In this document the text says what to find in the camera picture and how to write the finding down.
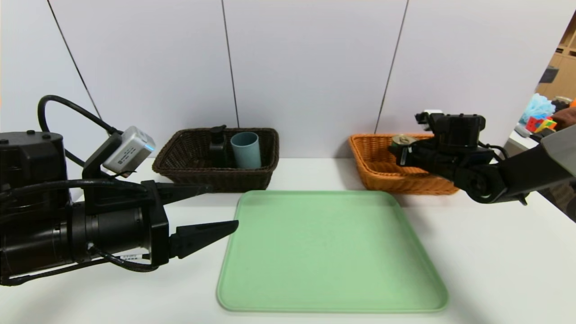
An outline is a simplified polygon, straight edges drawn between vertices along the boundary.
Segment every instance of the white table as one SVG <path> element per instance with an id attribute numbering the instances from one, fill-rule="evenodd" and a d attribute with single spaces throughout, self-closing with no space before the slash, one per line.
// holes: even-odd
<path id="1" fill-rule="evenodd" d="M 513 145 L 517 146 L 521 150 L 529 150 L 538 146 L 538 142 L 531 139 L 530 137 L 522 137 L 520 134 L 516 133 L 515 130 L 512 131 L 510 137 L 508 138 L 508 142 L 512 143 Z"/>
<path id="2" fill-rule="evenodd" d="M 164 181 L 148 159 L 130 177 Z M 281 159 L 271 190 L 362 190 L 353 160 Z M 176 226 L 231 220 L 239 194 L 166 206 Z M 481 205 L 453 196 L 397 199 L 443 278 L 435 314 L 234 313 L 215 289 L 228 239 L 152 273 L 99 265 L 0 288 L 0 323 L 576 323 L 576 224 L 538 194 Z"/>

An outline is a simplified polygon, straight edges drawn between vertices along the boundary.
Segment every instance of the can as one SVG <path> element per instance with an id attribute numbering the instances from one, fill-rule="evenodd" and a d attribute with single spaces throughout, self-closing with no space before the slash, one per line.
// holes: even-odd
<path id="1" fill-rule="evenodd" d="M 416 138 L 408 135 L 398 134 L 392 136 L 392 146 L 410 145 L 417 141 Z"/>

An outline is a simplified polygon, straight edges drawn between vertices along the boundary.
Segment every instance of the light blue cup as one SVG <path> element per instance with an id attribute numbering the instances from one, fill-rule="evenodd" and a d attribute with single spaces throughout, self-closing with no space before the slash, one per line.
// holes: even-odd
<path id="1" fill-rule="evenodd" d="M 258 135 L 251 131 L 238 133 L 230 139 L 238 169 L 258 169 L 262 167 Z"/>

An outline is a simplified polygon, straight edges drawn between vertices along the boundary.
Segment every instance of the brown wicker basket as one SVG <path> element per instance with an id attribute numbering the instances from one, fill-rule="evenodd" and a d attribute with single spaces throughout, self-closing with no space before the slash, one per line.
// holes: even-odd
<path id="1" fill-rule="evenodd" d="M 420 134 L 409 136 L 417 140 L 431 137 Z M 368 190 L 420 195 L 449 195 L 458 191 L 452 182 L 420 168 L 396 165 L 395 156 L 388 151 L 392 137 L 391 134 L 358 134 L 349 139 L 358 173 Z"/>
<path id="2" fill-rule="evenodd" d="M 258 134 L 262 167 L 237 169 L 230 139 L 234 134 L 252 131 Z M 271 128 L 225 129 L 229 168 L 213 168 L 209 158 L 210 129 L 178 131 L 156 157 L 152 170 L 175 183 L 210 184 L 215 193 L 244 193 L 268 187 L 278 165 L 278 133 Z"/>

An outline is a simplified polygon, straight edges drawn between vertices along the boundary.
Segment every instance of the soap dispenser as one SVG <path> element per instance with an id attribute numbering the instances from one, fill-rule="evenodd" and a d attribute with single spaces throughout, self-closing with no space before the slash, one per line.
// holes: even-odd
<path id="1" fill-rule="evenodd" d="M 210 160 L 213 168 L 228 167 L 228 157 L 226 156 L 226 135 L 224 130 L 226 125 L 212 127 L 210 129 Z"/>

